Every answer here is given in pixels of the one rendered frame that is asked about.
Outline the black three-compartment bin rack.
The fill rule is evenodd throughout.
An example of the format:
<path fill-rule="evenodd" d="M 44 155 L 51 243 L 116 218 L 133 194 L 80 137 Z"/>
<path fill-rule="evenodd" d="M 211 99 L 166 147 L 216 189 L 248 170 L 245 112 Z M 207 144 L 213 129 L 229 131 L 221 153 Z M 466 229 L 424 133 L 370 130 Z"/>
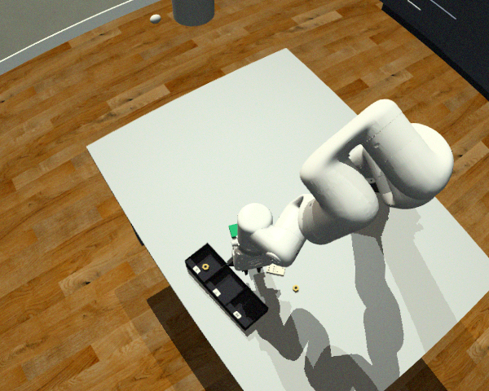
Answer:
<path fill-rule="evenodd" d="M 268 307 L 230 266 L 227 266 L 209 243 L 187 258 L 185 264 L 245 331 L 268 311 Z M 204 264 L 209 266 L 208 270 L 202 268 Z"/>

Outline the green rectangular block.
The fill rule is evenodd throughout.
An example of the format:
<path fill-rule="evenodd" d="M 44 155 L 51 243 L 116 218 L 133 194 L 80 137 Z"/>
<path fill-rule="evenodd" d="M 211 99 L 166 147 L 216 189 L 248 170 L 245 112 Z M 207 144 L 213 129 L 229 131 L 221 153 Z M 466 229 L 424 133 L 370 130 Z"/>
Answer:
<path fill-rule="evenodd" d="M 235 238 L 237 236 L 237 224 L 230 225 L 229 230 L 231 232 L 231 237 Z"/>

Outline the white domino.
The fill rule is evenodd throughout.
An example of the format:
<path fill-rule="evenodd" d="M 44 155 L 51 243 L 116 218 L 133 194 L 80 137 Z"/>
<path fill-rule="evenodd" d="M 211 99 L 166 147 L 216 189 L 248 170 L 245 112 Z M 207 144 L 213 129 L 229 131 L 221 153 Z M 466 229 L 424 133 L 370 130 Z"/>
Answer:
<path fill-rule="evenodd" d="M 284 275 L 284 267 L 269 265 L 267 266 L 267 273 L 272 273 L 276 275 Z"/>

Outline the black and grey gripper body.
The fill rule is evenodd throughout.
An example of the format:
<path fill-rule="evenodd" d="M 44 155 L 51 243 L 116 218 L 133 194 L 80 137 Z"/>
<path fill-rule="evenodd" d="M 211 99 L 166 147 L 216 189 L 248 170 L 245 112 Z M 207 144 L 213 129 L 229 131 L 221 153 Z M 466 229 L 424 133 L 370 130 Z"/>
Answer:
<path fill-rule="evenodd" d="M 250 257 L 243 254 L 236 246 L 231 251 L 235 270 L 251 270 L 259 267 L 269 266 L 272 263 L 263 254 L 258 257 Z"/>

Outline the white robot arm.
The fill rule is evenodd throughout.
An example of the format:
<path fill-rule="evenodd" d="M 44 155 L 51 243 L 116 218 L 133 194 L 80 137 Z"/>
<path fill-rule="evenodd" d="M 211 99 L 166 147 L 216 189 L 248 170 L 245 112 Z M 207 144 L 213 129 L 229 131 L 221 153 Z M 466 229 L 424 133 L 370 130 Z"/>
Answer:
<path fill-rule="evenodd" d="M 247 204 L 237 214 L 237 239 L 231 245 L 289 267 L 306 240 L 328 244 L 375 220 L 379 204 L 370 183 L 376 182 L 386 206 L 414 209 L 444 189 L 453 166 L 442 135 L 410 123 L 395 102 L 378 100 L 303 164 L 300 179 L 312 195 L 290 202 L 274 226 L 266 206 Z"/>

